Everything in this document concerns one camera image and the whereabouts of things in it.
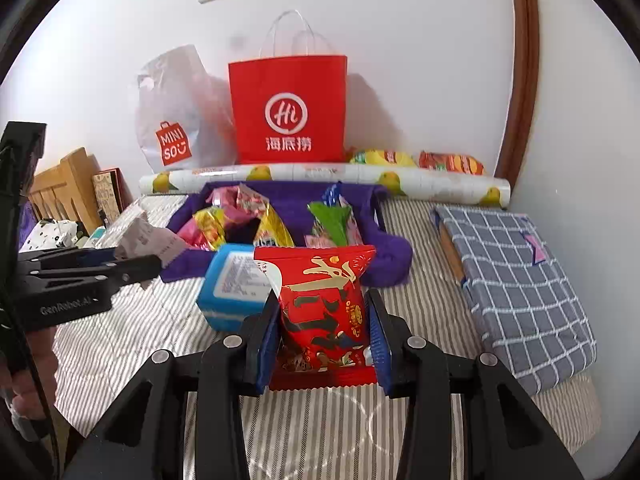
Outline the person's left hand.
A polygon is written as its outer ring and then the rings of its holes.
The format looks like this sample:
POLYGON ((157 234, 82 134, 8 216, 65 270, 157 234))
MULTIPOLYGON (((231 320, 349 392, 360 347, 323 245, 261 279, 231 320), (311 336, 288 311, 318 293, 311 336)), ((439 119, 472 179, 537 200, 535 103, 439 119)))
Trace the person's left hand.
MULTIPOLYGON (((32 352, 42 391, 49 408, 55 402, 56 388, 58 388, 55 378, 58 371, 58 357, 53 349, 55 335, 55 327, 27 335, 29 349, 32 352)), ((1 388, 10 389, 14 393, 12 406, 20 416, 31 420, 46 418, 32 375, 28 370, 11 374, 6 367, 4 356, 1 356, 1 388)))

